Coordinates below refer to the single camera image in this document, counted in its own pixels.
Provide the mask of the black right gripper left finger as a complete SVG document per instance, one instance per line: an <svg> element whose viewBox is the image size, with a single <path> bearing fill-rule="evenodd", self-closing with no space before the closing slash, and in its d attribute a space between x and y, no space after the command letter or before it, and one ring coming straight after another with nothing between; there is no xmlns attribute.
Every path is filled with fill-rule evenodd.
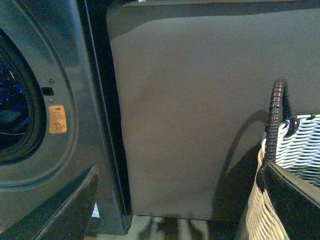
<svg viewBox="0 0 320 240"><path fill-rule="evenodd" d="M83 240L92 217L99 171L89 166L24 218L0 234L2 240Z"/></svg>

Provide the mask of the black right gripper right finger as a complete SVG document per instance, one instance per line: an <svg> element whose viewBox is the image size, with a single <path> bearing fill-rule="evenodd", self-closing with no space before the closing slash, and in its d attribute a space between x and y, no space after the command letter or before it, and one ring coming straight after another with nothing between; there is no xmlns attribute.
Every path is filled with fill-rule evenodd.
<svg viewBox="0 0 320 240"><path fill-rule="evenodd" d="M259 169L259 188L266 192L291 240L320 238L320 189L272 161Z"/></svg>

